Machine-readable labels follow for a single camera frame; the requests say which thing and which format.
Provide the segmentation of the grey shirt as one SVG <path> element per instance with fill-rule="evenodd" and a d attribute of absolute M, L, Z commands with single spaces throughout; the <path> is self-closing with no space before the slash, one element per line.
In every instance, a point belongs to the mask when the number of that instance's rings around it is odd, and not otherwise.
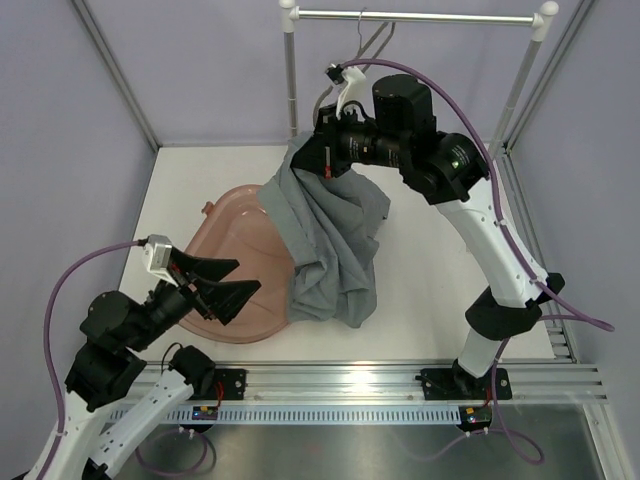
<path fill-rule="evenodd" d="M 376 234 L 391 201 L 353 170 L 324 179 L 295 169 L 293 157 L 310 138 L 304 132 L 289 140 L 281 166 L 257 197 L 293 260 L 288 321 L 336 319 L 356 329 L 377 307 Z"/>

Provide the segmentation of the hanger with metal hook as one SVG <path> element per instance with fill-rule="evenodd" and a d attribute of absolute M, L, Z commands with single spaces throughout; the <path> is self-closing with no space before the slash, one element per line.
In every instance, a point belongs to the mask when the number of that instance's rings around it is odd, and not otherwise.
<path fill-rule="evenodd" d="M 366 40 L 363 40 L 362 32 L 361 32 L 361 21 L 358 21 L 357 25 L 357 33 L 359 36 L 359 44 L 358 49 L 356 50 L 354 59 L 360 58 L 378 58 L 381 53 L 385 50 L 388 43 L 392 40 L 395 35 L 396 23 L 395 22 L 382 22 L 381 25 L 374 31 L 374 33 Z M 372 47 L 374 43 L 379 39 L 379 37 L 383 34 L 387 33 L 386 37 L 382 40 L 380 45 L 375 51 L 372 51 Z M 334 84 L 327 87 L 316 99 L 316 102 L 313 107 L 312 120 L 316 121 L 317 114 L 319 112 L 320 107 L 323 105 L 324 101 L 333 93 L 336 89 Z"/>

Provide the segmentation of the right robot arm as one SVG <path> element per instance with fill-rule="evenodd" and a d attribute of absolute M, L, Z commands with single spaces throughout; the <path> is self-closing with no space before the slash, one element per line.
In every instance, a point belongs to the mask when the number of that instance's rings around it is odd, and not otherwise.
<path fill-rule="evenodd" d="M 335 103 L 319 109 L 314 131 L 292 165 L 329 181 L 353 164 L 395 169 L 456 229 L 488 286 L 465 313 L 470 330 L 453 365 L 418 378 L 440 398 L 482 399 L 491 389 L 490 370 L 501 343 L 541 320 L 542 305 L 561 291 L 564 278 L 541 267 L 509 232 L 482 146 L 438 130 L 425 83 L 408 74 L 380 78 L 372 87 L 374 113 L 368 115 L 354 94 L 362 72 L 334 67 L 328 74 L 341 92 Z"/>

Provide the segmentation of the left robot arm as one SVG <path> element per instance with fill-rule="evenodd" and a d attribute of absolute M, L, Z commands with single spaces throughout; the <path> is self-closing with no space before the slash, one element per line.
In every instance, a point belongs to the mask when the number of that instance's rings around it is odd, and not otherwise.
<path fill-rule="evenodd" d="M 180 347 L 151 389 L 112 427 L 117 405 L 145 370 L 139 353 L 191 312 L 206 320 L 230 323 L 261 284 L 229 280 L 235 259 L 188 255 L 161 235 L 116 244 L 112 251 L 140 247 L 148 273 L 158 278 L 138 303 L 114 290 L 90 304 L 80 330 L 86 338 L 64 381 L 56 374 L 50 342 L 54 305 L 45 311 L 43 347 L 56 398 L 57 421 L 26 479 L 112 479 L 141 442 L 183 402 L 195 399 L 220 405 L 244 397 L 245 372 L 218 370 L 194 346 Z"/>

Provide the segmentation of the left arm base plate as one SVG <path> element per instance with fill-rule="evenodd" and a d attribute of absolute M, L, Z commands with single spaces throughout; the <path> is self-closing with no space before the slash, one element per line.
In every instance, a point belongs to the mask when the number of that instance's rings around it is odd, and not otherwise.
<path fill-rule="evenodd" d="M 194 386 L 194 401 L 241 401 L 246 390 L 247 371 L 241 368 L 216 368 L 206 372 Z"/>

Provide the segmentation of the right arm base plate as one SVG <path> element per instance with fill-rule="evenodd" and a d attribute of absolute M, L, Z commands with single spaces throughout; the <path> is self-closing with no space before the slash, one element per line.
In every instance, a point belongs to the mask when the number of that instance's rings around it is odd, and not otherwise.
<path fill-rule="evenodd" d="M 457 364 L 451 367 L 423 368 L 415 376 L 425 400 L 485 400 L 495 388 L 499 400 L 511 400 L 513 393 L 508 372 L 498 368 L 495 380 L 488 371 L 475 378 Z"/>

